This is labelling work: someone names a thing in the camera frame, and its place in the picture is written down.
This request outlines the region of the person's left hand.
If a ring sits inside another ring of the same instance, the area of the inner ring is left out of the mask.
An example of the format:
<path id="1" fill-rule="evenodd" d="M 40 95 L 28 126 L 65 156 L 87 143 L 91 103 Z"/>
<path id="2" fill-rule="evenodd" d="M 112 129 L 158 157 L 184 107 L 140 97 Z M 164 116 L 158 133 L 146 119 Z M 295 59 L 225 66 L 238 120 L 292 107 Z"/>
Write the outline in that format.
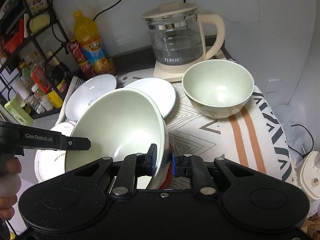
<path id="1" fill-rule="evenodd" d="M 7 174 L 1 176 L 1 219 L 11 220 L 15 214 L 13 206 L 17 203 L 17 193 L 21 188 L 19 174 L 22 165 L 17 157 L 7 160 Z"/>

